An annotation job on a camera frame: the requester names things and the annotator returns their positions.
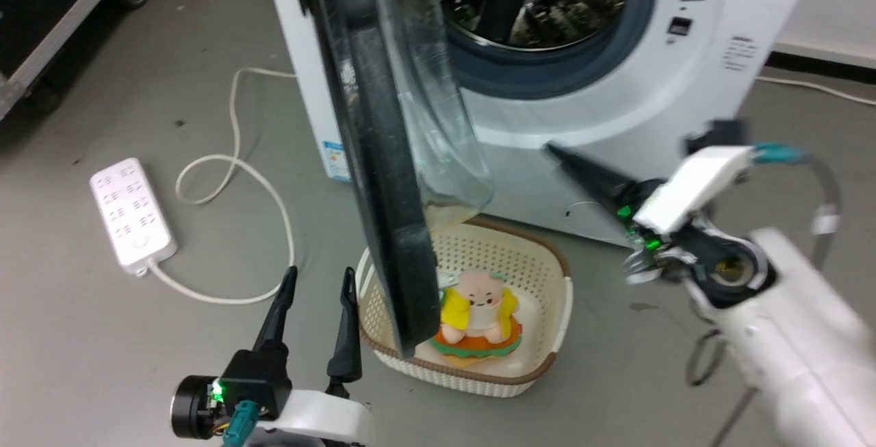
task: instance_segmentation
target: door glass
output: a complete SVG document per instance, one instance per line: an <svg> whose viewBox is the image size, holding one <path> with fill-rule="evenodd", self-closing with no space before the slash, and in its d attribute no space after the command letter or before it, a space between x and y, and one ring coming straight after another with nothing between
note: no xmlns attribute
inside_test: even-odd
<svg viewBox="0 0 876 447"><path fill-rule="evenodd" d="M440 0L376 0L429 231L479 213L493 184L450 70Z"/></svg>

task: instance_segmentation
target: cable connector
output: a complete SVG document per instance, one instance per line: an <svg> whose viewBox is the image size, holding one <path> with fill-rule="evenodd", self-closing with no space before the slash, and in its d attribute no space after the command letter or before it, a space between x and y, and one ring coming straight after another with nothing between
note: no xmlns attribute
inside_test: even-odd
<svg viewBox="0 0 876 447"><path fill-rule="evenodd" d="M225 447L243 447L246 439L256 429L257 422L259 405L251 400L240 401L231 415L228 428L222 434L222 443Z"/></svg>
<svg viewBox="0 0 876 447"><path fill-rule="evenodd" d="M808 161L806 151L791 147L782 142L757 142L754 144L755 163L801 164Z"/></svg>

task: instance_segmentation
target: white cable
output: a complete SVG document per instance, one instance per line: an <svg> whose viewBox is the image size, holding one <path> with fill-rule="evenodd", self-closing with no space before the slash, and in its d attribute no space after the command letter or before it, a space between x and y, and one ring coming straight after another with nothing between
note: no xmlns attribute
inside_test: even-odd
<svg viewBox="0 0 876 447"><path fill-rule="evenodd" d="M854 101L854 103L876 106L876 100L867 100L866 98L853 97L851 94L845 94L845 92L837 91L834 88L828 88L828 86L822 86L814 82L806 82L805 80L778 79L769 78L766 76L758 76L757 80L762 80L763 82L773 82L775 84L788 84L791 86L803 86L804 88L817 89L818 91L828 92L828 94L832 94L835 97L843 98L844 100Z"/></svg>
<svg viewBox="0 0 876 447"><path fill-rule="evenodd" d="M279 213L283 217L283 228L285 229L285 241L289 246L289 266L293 266L295 263L295 244L294 239L292 237L292 224L289 222L289 214L285 211L285 204L283 203L283 199L279 196L276 189L273 188L271 182L268 181L261 173L257 172L249 163L240 159L240 126L237 122L237 108L235 107L235 102L237 101L237 83L240 80L240 75L242 73L256 73L257 75L268 75L282 78L295 78L295 75L291 73L280 73L277 71L269 71L267 69L259 69L257 67L244 67L242 69L238 69L236 73L234 73L234 79L231 80L231 97L229 97L229 116L231 117L231 129L234 133L234 156L228 156L227 154L209 154L204 157L200 157L199 159L194 160L189 163L181 172L179 172L179 176L176 178L176 198L178 198L182 203L187 204L206 204L213 200L216 195L219 195L219 192L222 192L222 189L228 185L228 182L231 180L231 175L234 173L235 166L239 166L245 170L245 172L250 173L260 184L262 184L265 189L268 191L268 194L271 194L276 206L279 207ZM219 184L219 187L216 188L210 195L204 197L202 199L191 200L187 199L182 194L182 179L186 173L189 172L198 164L206 163L207 161L228 161L229 167L228 172L225 173L225 178L222 179L222 182ZM267 298L271 298L276 292L279 291L279 288L282 285L282 282L276 285L271 291L260 294L259 296L254 296L251 298L218 298L215 296L209 296L206 294L198 293L191 288L186 288L184 285L179 284L179 282L175 281L173 278L168 276L162 269L157 266L156 263L150 264L150 269L153 270L155 276L160 279L160 281L164 282L168 287L175 289L179 293L185 294L190 298L194 298L197 301L204 301L204 303L215 303L217 305L249 305L251 303L259 303L259 301L267 300Z"/></svg>

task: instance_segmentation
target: power strip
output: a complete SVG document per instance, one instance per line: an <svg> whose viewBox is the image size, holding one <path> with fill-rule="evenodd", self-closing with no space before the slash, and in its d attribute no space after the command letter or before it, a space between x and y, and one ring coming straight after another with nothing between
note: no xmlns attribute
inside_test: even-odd
<svg viewBox="0 0 876 447"><path fill-rule="evenodd" d="M135 157L100 170L88 184L125 272L144 276L150 265L176 253L176 241Z"/></svg>

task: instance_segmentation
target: laundry basket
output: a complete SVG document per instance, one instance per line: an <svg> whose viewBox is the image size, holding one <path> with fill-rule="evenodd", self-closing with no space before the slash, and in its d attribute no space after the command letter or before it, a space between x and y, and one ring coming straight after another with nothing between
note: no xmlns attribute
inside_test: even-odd
<svg viewBox="0 0 876 447"><path fill-rule="evenodd" d="M429 343L417 346L413 359L401 359L378 276L373 267L364 272L363 261L357 287L365 343L386 366L421 381L494 397L522 393L548 371L566 336L572 280L565 257L549 242L480 216L436 235L434 247L442 272L494 270L507 276L506 284L520 303L515 314L523 326L520 347L506 357L466 369L449 366Z"/></svg>

